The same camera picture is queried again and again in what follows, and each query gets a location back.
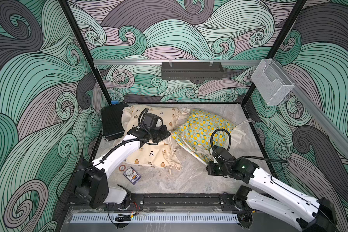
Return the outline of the lemon print pillow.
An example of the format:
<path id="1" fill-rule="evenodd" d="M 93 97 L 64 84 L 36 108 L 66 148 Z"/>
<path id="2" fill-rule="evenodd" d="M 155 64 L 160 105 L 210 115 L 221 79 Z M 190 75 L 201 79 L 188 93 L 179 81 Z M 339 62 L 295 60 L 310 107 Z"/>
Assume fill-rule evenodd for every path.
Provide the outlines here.
<path id="1" fill-rule="evenodd" d="M 207 164 L 213 160 L 210 142 L 224 148 L 231 144 L 231 148 L 235 148 L 247 134 L 242 130 L 241 124 L 237 125 L 214 113 L 193 109 L 185 122 L 171 135 L 183 149 Z"/>

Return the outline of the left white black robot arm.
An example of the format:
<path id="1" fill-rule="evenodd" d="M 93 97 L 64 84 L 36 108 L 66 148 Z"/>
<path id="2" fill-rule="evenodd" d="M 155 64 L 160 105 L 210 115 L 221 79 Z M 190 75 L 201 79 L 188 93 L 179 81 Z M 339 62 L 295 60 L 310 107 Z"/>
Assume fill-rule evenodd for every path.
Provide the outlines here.
<path id="1" fill-rule="evenodd" d="M 74 194 L 93 209 L 107 203 L 123 203 L 128 191 L 122 187 L 110 187 L 108 178 L 126 158 L 144 144 L 151 141 L 156 145 L 170 135 L 165 125 L 157 130 L 146 131 L 139 127 L 129 130 L 122 141 L 104 156 L 80 165 L 80 170 L 74 176 Z"/>

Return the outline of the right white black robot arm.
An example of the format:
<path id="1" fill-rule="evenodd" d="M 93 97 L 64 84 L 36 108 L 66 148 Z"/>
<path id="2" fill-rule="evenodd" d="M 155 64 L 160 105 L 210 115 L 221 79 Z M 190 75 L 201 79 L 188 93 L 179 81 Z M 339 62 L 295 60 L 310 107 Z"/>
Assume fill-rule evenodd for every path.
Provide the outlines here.
<path id="1" fill-rule="evenodd" d="M 228 177 L 245 183 L 234 195 L 237 209 L 261 211 L 282 220 L 300 232 L 336 232 L 334 205 L 326 198 L 316 199 L 272 177 L 249 159 L 210 161 L 210 176 Z"/>

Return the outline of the cream bear print pillow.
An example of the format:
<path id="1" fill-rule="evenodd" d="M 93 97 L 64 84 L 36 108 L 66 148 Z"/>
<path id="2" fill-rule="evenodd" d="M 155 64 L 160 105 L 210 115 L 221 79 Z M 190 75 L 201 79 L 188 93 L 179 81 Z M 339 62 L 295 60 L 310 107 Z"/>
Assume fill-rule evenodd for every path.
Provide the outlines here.
<path id="1" fill-rule="evenodd" d="M 169 132 L 173 132 L 189 117 L 188 108 L 153 107 L 147 105 L 132 105 L 125 107 L 122 114 L 122 126 L 125 132 L 138 126 L 138 117 L 148 108 L 148 112 L 163 119 Z M 144 144 L 136 152 L 124 160 L 127 164 L 149 166 L 154 168 L 169 168 L 181 170 L 182 164 L 176 156 L 177 142 L 171 136 L 159 142 L 157 145 Z"/>

